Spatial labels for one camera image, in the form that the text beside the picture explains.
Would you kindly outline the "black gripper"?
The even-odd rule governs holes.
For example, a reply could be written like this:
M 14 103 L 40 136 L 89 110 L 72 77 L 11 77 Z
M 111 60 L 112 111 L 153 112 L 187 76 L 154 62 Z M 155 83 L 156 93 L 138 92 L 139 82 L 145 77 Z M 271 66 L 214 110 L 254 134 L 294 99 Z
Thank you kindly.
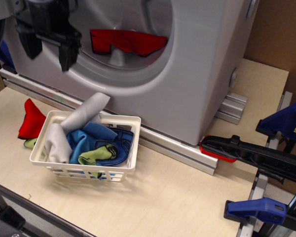
M 15 15 L 26 55 L 35 59 L 42 52 L 41 39 L 55 42 L 61 69 L 68 71 L 81 48 L 82 35 L 69 22 L 70 14 L 77 9 L 76 0 L 26 0 L 24 9 Z

